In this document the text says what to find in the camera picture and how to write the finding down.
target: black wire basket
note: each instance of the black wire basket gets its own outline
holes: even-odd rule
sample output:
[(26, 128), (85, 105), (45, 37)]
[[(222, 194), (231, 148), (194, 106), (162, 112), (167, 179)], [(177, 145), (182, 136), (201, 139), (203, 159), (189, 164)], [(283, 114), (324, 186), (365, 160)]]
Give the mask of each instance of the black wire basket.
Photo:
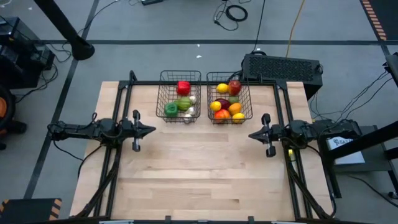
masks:
[[(167, 103), (173, 103), (180, 99), (181, 95), (177, 94), (177, 82), (188, 81), (191, 84), (190, 93), (186, 96), (195, 96), (196, 103), (194, 114), (192, 117), (185, 117), (185, 111), (178, 110), (175, 117), (168, 117), (165, 114), (165, 106)], [(160, 73), (159, 92), (157, 95), (156, 116), (163, 118), (168, 123), (194, 123), (200, 116), (200, 94), (201, 94), (201, 73), (199, 71), (163, 71)]]
[[(207, 73), (207, 114), (213, 124), (242, 124), (253, 117), (249, 81), (242, 76), (241, 71)], [(217, 85), (220, 83), (228, 84), (230, 80), (239, 80), (242, 84), (242, 89), (236, 96), (239, 99), (239, 103), (242, 104), (241, 113), (244, 115), (244, 118), (233, 120), (231, 116), (230, 119), (216, 119), (216, 112), (210, 109), (211, 103), (219, 98), (228, 100), (230, 97), (229, 93), (219, 93), (216, 89)]]

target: wooden table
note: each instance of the wooden table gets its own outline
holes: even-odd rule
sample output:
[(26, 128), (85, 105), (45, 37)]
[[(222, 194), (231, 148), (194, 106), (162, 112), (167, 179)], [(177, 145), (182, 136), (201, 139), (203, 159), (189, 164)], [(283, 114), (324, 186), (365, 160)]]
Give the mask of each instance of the wooden table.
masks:
[[(112, 117), (117, 86), (117, 82), (103, 82), (96, 107), (98, 119)], [(288, 83), (288, 88), (294, 119), (311, 122), (302, 83)], [(112, 219), (164, 220), (171, 215), (173, 220), (247, 220), (248, 216), (257, 221), (294, 220), (282, 146), (275, 143), (277, 155), (267, 158), (266, 146), (248, 138), (262, 127), (264, 113), (271, 115), (271, 124), (278, 122), (271, 86), (251, 86), (253, 118), (242, 125), (212, 125), (207, 117), (205, 86), (201, 89), (201, 116), (195, 124), (165, 123), (155, 114), (157, 92), (158, 86), (133, 86), (129, 110), (139, 110), (141, 122), (157, 129), (140, 141), (141, 152), (132, 150), (132, 139), (124, 142)], [(282, 92), (280, 98), (284, 108)], [(86, 155), (98, 144), (90, 141)], [(85, 162), (71, 215), (77, 214), (98, 188), (104, 152), (98, 151)], [(309, 191), (331, 213), (319, 156), (302, 150), (302, 160)], [(302, 194), (298, 188), (297, 192), (300, 213), (305, 217)], [(101, 214), (107, 198), (106, 192)]]

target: orange stripe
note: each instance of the orange stripe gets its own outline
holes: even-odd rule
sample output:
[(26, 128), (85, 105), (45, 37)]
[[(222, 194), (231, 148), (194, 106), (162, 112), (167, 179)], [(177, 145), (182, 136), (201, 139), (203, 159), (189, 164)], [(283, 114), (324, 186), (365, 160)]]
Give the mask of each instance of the orange stripe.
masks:
[(51, 221), (51, 220), (57, 220), (57, 218), (55, 218), (54, 216), (50, 215), (49, 220), (50, 220), (50, 221)]
[(51, 212), (53, 212), (53, 213), (55, 213), (55, 214), (57, 214), (57, 215), (60, 214), (60, 210), (57, 209), (57, 208), (55, 208), (55, 207), (52, 207)]
[(54, 203), (57, 204), (59, 207), (61, 207), (62, 205), (62, 202), (59, 199), (55, 199)]

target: red bell pepper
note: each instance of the red bell pepper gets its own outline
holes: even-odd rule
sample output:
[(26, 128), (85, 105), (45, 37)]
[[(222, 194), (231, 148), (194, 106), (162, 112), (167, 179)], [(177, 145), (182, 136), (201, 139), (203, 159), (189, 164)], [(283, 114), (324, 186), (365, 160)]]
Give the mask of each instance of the red bell pepper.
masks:
[(191, 84), (187, 81), (177, 82), (177, 94), (188, 95), (191, 92)]

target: gray floor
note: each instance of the gray floor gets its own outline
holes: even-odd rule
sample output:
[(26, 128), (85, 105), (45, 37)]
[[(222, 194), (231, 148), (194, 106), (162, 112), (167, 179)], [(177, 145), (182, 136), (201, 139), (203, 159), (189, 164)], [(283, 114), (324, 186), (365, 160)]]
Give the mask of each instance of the gray floor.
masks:
[[(94, 0), (58, 0), (72, 25), (83, 28)], [(97, 11), (111, 0), (100, 0)], [(219, 1), (169, 0), (152, 6), (129, 6), (120, 0), (101, 12), (93, 21), (89, 40), (253, 40), (256, 37), (262, 1), (245, 4), (249, 18), (239, 29), (228, 32), (215, 26), (211, 18)], [(299, 9), (299, 0), (267, 0), (261, 27), (262, 40), (287, 40)], [(63, 39), (33, 0), (13, 0), (0, 8), (2, 16), (19, 16), (41, 39)], [(233, 26), (228, 21), (226, 26)], [(359, 0), (307, 0), (294, 33), (295, 40), (377, 40)], [(258, 45), (268, 55), (284, 56), (286, 45)], [(140, 80), (157, 80), (162, 70), (214, 71), (237, 70), (253, 45), (95, 45), (89, 60), (78, 62), (60, 119), (68, 123), (87, 123), (94, 112), (103, 81), (127, 79), (134, 70)], [(391, 53), (398, 46), (389, 46)], [(378, 45), (293, 45), (290, 57), (315, 59), (324, 66), (323, 87), (318, 93), (321, 112), (341, 110), (349, 100), (383, 72), (384, 54)], [(57, 64), (59, 77), (44, 90), (27, 97), (17, 106), (16, 118), (29, 125), (27, 133), (8, 136), (8, 149), (0, 152), (0, 200), (22, 198), (32, 175), (46, 134), (46, 125), (55, 106), (72, 59)], [(358, 104), (377, 89), (373, 87)], [(379, 127), (397, 120), (398, 90), (389, 82), (366, 106), (350, 115), (360, 124)], [(66, 140), (62, 148), (82, 157), (86, 141)], [(387, 142), (394, 147), (398, 141)], [(34, 198), (63, 199), (61, 216), (67, 217), (76, 187), (78, 161), (50, 147)], [(388, 175), (362, 175), (381, 192), (392, 190)], [(395, 209), (362, 183), (339, 176), (343, 194), (337, 200), (337, 217), (342, 220), (393, 223)]]

